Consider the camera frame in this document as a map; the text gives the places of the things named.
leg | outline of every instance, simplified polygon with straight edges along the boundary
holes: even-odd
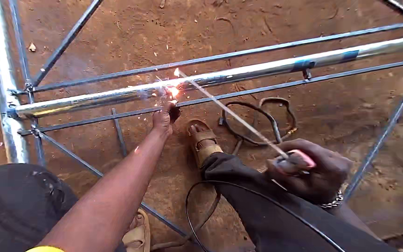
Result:
[[[34,247],[76,202],[71,188],[41,166],[0,165],[0,251]]]
[[[191,126],[189,133],[203,130],[200,125]],[[213,140],[202,140],[197,147],[203,149],[213,144]],[[201,172],[206,180],[232,182],[273,198],[306,219],[346,251],[396,251],[321,208],[286,192],[258,171],[243,165],[235,156],[213,153],[204,160]],[[217,185],[216,189],[238,212],[256,251],[336,251],[308,226],[266,199],[233,186]]]

brown sandal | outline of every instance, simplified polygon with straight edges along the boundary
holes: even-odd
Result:
[[[132,227],[122,238],[125,250],[126,252],[150,252],[149,218],[142,209],[138,209],[135,218],[137,226]]]
[[[199,122],[202,123],[207,130],[203,130],[194,134],[189,132],[189,127],[191,126],[191,122]],[[216,152],[223,152],[222,148],[217,144],[217,136],[214,134],[212,129],[202,120],[199,119],[191,119],[188,121],[188,134],[189,134],[189,143],[191,145],[191,149],[194,152],[195,160],[197,161],[197,166],[203,164],[203,161],[209,157],[211,154]],[[215,144],[208,145],[201,149],[198,149],[197,144],[203,140],[213,140]]]

dry leaf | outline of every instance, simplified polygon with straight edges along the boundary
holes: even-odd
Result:
[[[31,42],[30,46],[29,46],[29,51],[31,52],[36,52],[37,51],[37,47],[34,45],[34,43]]]

spark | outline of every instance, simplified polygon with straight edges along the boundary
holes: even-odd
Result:
[[[175,97],[180,91],[176,87],[171,88],[172,97]]]

chain bracelet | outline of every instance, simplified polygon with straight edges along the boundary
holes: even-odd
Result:
[[[319,206],[324,209],[330,209],[343,204],[343,200],[343,193],[341,192],[341,190],[339,190],[339,192],[337,193],[337,197],[331,203],[321,204]]]

